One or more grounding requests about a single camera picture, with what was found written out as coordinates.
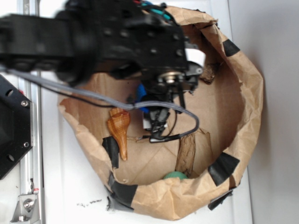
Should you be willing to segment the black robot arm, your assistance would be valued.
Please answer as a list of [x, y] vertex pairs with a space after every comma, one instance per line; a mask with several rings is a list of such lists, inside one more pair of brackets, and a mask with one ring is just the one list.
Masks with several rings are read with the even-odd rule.
[[[167, 12], [144, 0], [70, 0], [54, 18], [9, 14], [0, 19], [0, 69], [42, 87], [101, 100], [124, 110], [145, 108], [152, 143], [163, 136], [169, 110], [185, 113], [184, 93], [194, 92], [205, 54], [191, 44]], [[122, 103], [78, 87], [94, 73], [137, 79], [146, 95]]]

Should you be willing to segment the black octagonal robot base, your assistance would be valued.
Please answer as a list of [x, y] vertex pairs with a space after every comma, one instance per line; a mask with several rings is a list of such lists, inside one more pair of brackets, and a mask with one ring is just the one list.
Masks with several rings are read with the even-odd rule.
[[32, 148], [31, 101], [0, 76], [0, 178]]

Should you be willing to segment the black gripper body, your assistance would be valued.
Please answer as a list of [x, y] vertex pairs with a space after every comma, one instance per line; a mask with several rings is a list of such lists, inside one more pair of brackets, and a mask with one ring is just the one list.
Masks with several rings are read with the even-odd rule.
[[[149, 109], [149, 113], [144, 113], [143, 127], [150, 131], [151, 143], [177, 140], [192, 134], [199, 127], [198, 117], [185, 108], [184, 93], [193, 93], [198, 87], [198, 78], [203, 73], [206, 55], [199, 49], [186, 48], [185, 56], [186, 71], [161, 67], [158, 65], [160, 60], [153, 61], [150, 65], [132, 62], [129, 77], [140, 79], [147, 92], [142, 101], [137, 103], [137, 107]], [[182, 134], [163, 136], [170, 109], [194, 118], [195, 127]]]

